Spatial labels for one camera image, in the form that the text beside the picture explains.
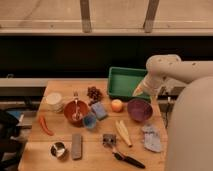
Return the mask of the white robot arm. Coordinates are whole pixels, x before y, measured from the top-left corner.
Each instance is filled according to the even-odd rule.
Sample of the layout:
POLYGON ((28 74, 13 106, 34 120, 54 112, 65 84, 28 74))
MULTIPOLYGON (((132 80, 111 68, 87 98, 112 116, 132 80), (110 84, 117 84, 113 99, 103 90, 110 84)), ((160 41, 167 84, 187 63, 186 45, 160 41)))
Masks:
POLYGON ((169 78, 186 83, 170 118, 165 171, 213 171, 213 60, 153 55, 146 69, 134 96, 144 92, 156 97, 169 78))

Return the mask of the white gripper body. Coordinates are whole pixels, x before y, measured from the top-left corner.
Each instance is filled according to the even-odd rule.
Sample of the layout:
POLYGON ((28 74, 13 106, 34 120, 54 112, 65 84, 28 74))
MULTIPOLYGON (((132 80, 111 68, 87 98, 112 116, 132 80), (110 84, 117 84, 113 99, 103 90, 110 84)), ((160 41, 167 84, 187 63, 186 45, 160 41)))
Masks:
POLYGON ((156 96, 162 84, 163 80, 161 77, 147 74, 134 89, 132 95, 139 96, 146 93, 150 96, 156 96))

